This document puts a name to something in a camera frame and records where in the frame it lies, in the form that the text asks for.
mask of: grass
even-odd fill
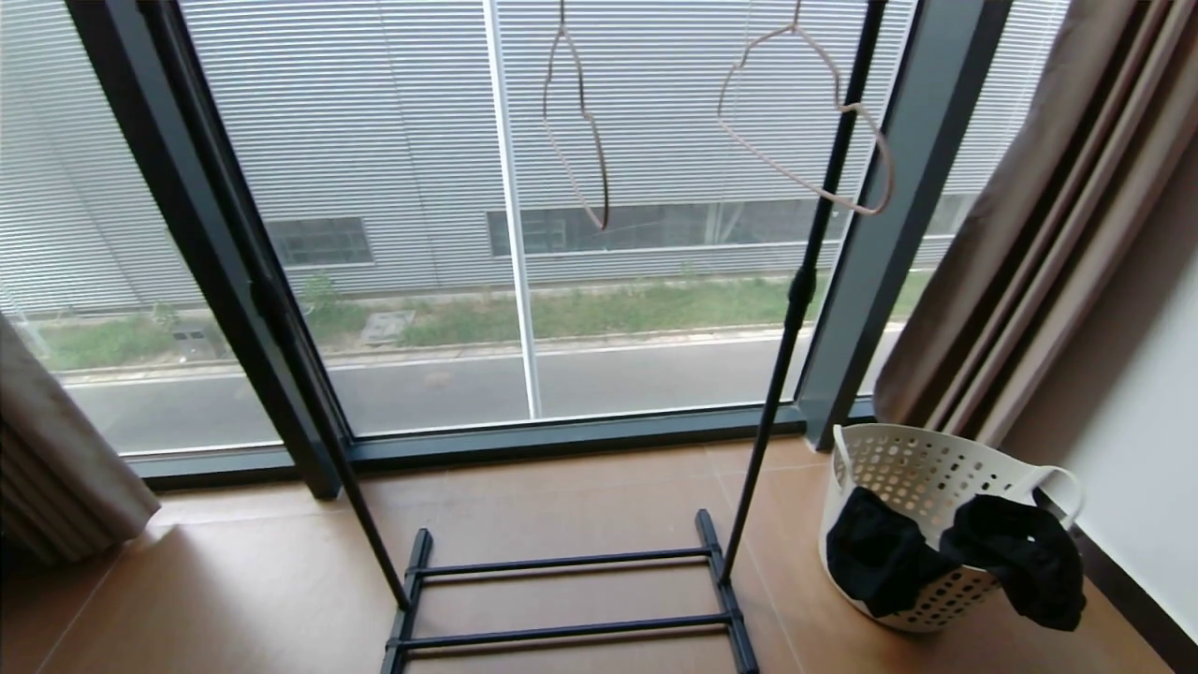
[[[928,271],[913,271],[907,275],[891,318],[910,315],[930,277]],[[827,281],[827,274],[822,274],[816,299],[807,309],[807,320],[813,320],[818,312]],[[748,278],[637,283],[604,292],[577,289],[538,292],[532,305],[534,332],[539,339],[553,339],[659,329],[778,326],[786,311],[786,285],[783,280]],[[341,298],[327,287],[305,293],[316,297],[308,303],[309,312],[304,317],[317,347],[325,354],[357,348],[358,334],[373,309]],[[483,293],[450,302],[409,300],[399,308],[416,311],[415,321],[400,335],[399,347],[520,340],[513,297]],[[205,328],[223,347],[217,326],[210,323]],[[44,326],[40,333],[50,350],[46,362],[53,371],[167,363],[175,353],[169,332],[150,314]]]

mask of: corrugated metal wall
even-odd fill
[[[1016,2],[948,192],[980,189],[1018,129],[1065,0]],[[375,263],[329,268],[344,291],[510,283],[486,211],[503,208],[479,0],[184,0],[238,159],[266,219],[357,215]],[[785,23],[789,0],[570,0],[613,202],[792,199],[803,193],[734,146],[714,121],[746,37]],[[887,11],[866,102],[881,116],[913,0]],[[0,306],[107,309],[195,300],[153,200],[63,7],[0,0],[4,71]],[[556,2],[500,0],[516,170],[526,208],[573,206],[540,127]],[[807,1],[804,25],[852,67],[864,4]],[[598,199],[574,73],[559,61],[551,115]],[[794,38],[755,51],[730,117],[818,180],[836,113],[831,80]],[[859,133],[846,175],[867,159]],[[852,192],[852,184],[846,192]],[[928,241],[927,263],[946,245]],[[534,281],[781,269],[801,243],[536,255]],[[831,262],[829,250],[827,262]],[[294,271],[301,284],[304,271]]]

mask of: black cloth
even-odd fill
[[[940,536],[940,554],[993,573],[1019,615],[1053,630],[1077,629],[1085,607],[1082,558],[1052,514],[975,497]]]
[[[958,565],[930,548],[914,520],[857,487],[828,532],[828,571],[875,618],[915,608],[919,591]]]

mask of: glass pane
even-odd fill
[[[65,5],[0,16],[0,310],[120,454],[278,443]]]
[[[527,419],[482,4],[182,7],[355,433]]]
[[[882,342],[861,382],[861,394],[873,391],[882,366],[898,341],[898,334],[907,324],[907,316],[915,308],[924,286],[1023,125],[1067,10],[1069,0],[1015,0],[1011,6],[978,105],[915,256],[915,265],[907,274]]]
[[[913,6],[893,1],[887,8],[865,96],[878,119]],[[746,40],[785,25],[793,7],[783,0],[649,0],[635,10],[569,2],[612,184],[610,223],[599,231],[541,123],[557,5],[500,4],[546,417],[764,399],[816,196],[731,140],[715,122],[715,101]],[[865,11],[864,2],[803,2],[805,28],[846,78]],[[583,194],[600,204],[594,144],[579,114],[567,47],[556,63],[550,122]],[[813,50],[792,36],[763,44],[727,96],[733,127],[800,175],[823,180],[839,115],[831,75]],[[846,194],[865,170],[869,138],[863,132],[853,145]],[[496,235],[503,219],[489,214],[495,255],[508,253]],[[846,221],[837,211],[822,266],[830,267]],[[809,321],[817,311],[809,309]],[[794,394],[806,333],[803,340],[786,399]]]

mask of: white wall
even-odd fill
[[[1004,449],[1073,470],[1081,528],[1198,640],[1194,184],[1198,142]]]

